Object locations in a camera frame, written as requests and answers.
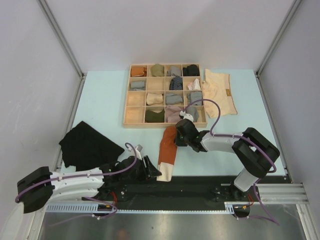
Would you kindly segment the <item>orange and cream underwear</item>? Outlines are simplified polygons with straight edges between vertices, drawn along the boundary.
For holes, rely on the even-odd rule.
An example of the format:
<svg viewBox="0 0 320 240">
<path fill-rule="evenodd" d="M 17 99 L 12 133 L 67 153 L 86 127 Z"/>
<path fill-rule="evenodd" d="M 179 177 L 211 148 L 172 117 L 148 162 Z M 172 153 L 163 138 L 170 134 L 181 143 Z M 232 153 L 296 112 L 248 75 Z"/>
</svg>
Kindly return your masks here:
<svg viewBox="0 0 320 240">
<path fill-rule="evenodd" d="M 158 182 L 170 182 L 173 175 L 177 149 L 175 139 L 177 130 L 175 126 L 169 126 L 163 133 L 159 146 L 158 170 L 161 175 L 156 178 Z"/>
</svg>

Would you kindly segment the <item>black garment pile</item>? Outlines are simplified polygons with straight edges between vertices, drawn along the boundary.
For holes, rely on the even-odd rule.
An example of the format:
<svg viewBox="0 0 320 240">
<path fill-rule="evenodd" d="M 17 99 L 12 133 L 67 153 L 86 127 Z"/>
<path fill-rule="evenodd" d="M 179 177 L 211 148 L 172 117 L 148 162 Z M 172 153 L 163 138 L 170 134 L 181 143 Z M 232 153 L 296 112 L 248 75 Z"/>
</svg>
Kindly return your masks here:
<svg viewBox="0 0 320 240">
<path fill-rule="evenodd" d="M 114 165 L 125 151 L 84 121 L 72 128 L 59 145 L 64 165 L 75 167 L 77 172 Z"/>
</svg>

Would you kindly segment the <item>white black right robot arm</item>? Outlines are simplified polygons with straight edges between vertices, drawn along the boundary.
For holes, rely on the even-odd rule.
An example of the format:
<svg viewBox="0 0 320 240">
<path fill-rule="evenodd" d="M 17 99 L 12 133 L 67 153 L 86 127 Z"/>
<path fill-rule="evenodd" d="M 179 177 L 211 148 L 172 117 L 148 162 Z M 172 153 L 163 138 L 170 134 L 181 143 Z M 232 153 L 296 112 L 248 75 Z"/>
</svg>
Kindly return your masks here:
<svg viewBox="0 0 320 240">
<path fill-rule="evenodd" d="M 175 128 L 175 144 L 179 147 L 189 146 L 197 153 L 232 153 L 238 157 L 243 170 L 229 187 L 231 197 L 237 201 L 247 197 L 251 186 L 260 179 L 277 171 L 275 162 L 280 156 L 280 151 L 253 127 L 236 134 L 213 133 L 209 130 L 198 131 L 192 121 L 182 119 Z"/>
</svg>

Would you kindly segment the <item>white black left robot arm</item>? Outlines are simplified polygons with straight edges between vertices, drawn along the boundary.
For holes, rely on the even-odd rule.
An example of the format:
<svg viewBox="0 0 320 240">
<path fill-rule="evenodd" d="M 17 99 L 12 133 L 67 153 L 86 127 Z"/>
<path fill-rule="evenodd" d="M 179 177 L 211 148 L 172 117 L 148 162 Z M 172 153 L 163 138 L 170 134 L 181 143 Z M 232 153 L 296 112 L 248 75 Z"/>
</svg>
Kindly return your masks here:
<svg viewBox="0 0 320 240">
<path fill-rule="evenodd" d="M 23 203 L 23 212 L 27 214 L 60 200 L 94 197 L 105 200 L 110 189 L 123 182 L 144 182 L 161 175 L 147 155 L 143 158 L 132 155 L 121 162 L 69 173 L 51 172 L 43 166 L 17 182 L 15 202 Z"/>
</svg>

